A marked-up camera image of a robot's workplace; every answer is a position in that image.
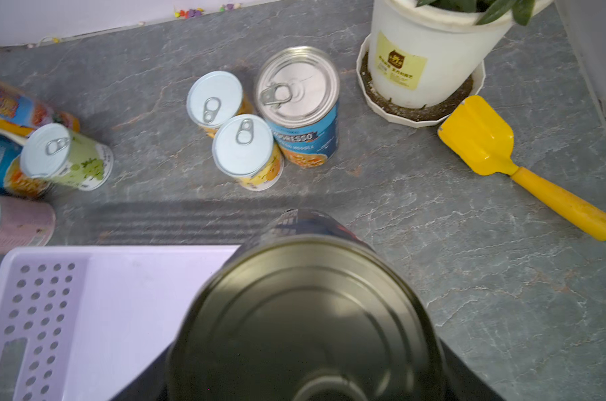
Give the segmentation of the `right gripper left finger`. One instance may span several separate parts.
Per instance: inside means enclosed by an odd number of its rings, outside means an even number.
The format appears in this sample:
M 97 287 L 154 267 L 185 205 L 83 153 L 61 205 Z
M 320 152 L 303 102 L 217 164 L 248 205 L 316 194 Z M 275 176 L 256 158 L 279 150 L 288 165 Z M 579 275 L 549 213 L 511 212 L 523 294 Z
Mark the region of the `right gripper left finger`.
M 144 371 L 111 401 L 169 401 L 169 356 L 174 344 L 164 349 Z

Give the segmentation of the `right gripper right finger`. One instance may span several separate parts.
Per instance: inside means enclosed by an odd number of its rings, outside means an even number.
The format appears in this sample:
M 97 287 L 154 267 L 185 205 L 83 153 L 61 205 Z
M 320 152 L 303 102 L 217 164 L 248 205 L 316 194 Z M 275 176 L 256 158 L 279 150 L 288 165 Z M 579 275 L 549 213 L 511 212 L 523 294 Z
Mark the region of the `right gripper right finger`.
M 483 382 L 443 339 L 440 340 L 443 351 L 445 372 L 446 401 L 504 401 L 494 389 Z

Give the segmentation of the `dark purple can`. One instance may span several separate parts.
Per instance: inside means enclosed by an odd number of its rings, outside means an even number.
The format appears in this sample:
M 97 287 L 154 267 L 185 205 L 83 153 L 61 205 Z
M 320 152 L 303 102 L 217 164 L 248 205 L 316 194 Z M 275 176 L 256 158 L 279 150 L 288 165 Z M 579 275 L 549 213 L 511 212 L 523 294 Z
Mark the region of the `dark purple can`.
M 417 295 L 326 213 L 293 209 L 244 242 L 169 352 L 172 400 L 442 400 Z

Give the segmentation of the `blue soup can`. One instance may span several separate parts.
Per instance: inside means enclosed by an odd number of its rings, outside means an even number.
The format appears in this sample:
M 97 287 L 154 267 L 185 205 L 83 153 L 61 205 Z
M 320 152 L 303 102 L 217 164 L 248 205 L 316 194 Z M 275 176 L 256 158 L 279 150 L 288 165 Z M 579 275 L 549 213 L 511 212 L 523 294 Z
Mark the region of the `blue soup can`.
M 269 58 L 256 80 L 256 108 L 289 162 L 325 164 L 338 147 L 340 77 L 329 56 L 311 46 Z
M 0 136 L 0 195 L 41 198 L 51 189 L 52 184 L 23 174 L 20 167 L 21 153 L 20 145 Z

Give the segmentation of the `tall colourful snack tube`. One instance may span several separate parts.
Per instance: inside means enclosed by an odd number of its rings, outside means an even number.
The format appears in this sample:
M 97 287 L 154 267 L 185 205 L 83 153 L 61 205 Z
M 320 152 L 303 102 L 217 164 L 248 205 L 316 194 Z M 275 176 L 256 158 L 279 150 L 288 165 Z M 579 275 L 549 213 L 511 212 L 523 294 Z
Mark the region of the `tall colourful snack tube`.
M 34 130 L 52 123 L 80 131 L 75 116 L 0 82 L 0 129 L 27 138 Z

